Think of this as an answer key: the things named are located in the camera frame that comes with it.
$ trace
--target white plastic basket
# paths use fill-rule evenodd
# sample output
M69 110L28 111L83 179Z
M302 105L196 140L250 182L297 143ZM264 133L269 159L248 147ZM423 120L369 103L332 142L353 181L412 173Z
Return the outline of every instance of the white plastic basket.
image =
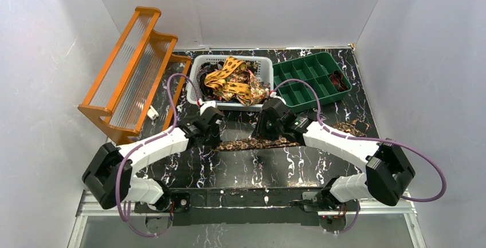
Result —
M189 78L193 81L195 88L191 84L187 85L187 100L191 104L197 104L196 99L197 95L201 96L201 89L199 87L199 79L196 79L197 74L202 66L202 64L210 62L212 64L216 64L220 61L225 61L229 55L199 55L194 59L193 66L191 68L191 73L189 74ZM270 83L270 88L273 88L273 66L272 60L266 57L257 57L257 56L234 56L234 58L244 60L244 61L253 61L258 63L258 71L256 73L256 77L258 80ZM244 111L244 112L259 112L261 111L262 104L250 105L246 106L240 103L234 102L222 102L218 101L218 109L225 109L230 111Z

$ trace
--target black marble table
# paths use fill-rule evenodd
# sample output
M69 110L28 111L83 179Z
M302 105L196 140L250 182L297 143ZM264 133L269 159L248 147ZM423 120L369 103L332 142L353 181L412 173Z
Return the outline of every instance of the black marble table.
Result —
M368 137L378 137L351 49L230 50L175 54L186 55L192 59L200 54L264 56L275 64L321 51L331 53L352 83L351 92L342 101L322 106L324 122L334 125L343 121L359 120L369 126L366 131ZM145 121L141 138L150 137L162 130L169 106L165 92L167 79L182 69L179 64L169 64L152 102L160 118ZM178 80L171 84L172 90L177 87L177 82ZM184 87L177 104L178 116L196 115L198 109L186 100ZM226 117L221 124L223 141L250 136L256 124L257 113L225 111L224 114ZM358 172L359 170L350 163L314 148L213 152L201 147L155 162L142 170L139 176L162 180L170 188L317 187L326 185L335 176L349 176Z

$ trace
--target green compartment tray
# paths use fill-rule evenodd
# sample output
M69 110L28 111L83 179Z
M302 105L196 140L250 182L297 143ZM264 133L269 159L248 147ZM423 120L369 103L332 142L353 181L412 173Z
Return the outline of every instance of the green compartment tray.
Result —
M346 91L338 92L329 79L329 76L336 70L344 75L343 81L349 87ZM352 87L338 63L327 52L307 55L273 65L274 87L290 78L301 79L309 84L317 93L321 105L343 99ZM294 113L317 107L311 90L302 83L286 83L277 90L277 93Z

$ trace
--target robotic arm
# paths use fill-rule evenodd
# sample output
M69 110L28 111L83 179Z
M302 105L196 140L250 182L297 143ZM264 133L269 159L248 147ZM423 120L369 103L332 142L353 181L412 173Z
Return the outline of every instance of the robotic arm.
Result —
M221 142L219 124L223 116L215 101L211 101L201 107L199 117L178 122L172 131L118 148L111 143L102 145L85 171L83 182L102 208L115 207L116 174L123 158L130 154L121 173L121 200L145 202L160 211L166 210L171 204L169 188L163 182L137 178L135 174L174 153L201 145L217 146ZM331 128L331 132L351 136L337 129ZM333 178L319 194L306 201L307 205L320 209L336 209L344 202L359 198L375 198L395 206L415 175L400 147L334 136L319 125L315 113L295 115L280 98L272 98L263 105L252 136L269 140L284 136L291 142L325 150L363 172Z

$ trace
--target translucent plastic panel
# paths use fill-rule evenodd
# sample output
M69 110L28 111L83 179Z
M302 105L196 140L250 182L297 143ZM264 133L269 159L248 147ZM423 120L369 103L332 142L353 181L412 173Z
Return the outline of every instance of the translucent plastic panel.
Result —
M132 55L142 39L142 35L147 29L147 25L150 22L151 16L139 16L135 21L134 26L130 30L127 38L121 45L118 54L116 55L113 63L109 67L104 79L102 80L98 90L96 91L93 99L89 103L93 106L106 107L113 95L115 88L122 77L128 62L132 58Z
M155 45L158 49L158 54L156 54L152 44L147 44L135 73L113 113L111 125L135 129L169 45L169 40L158 42Z

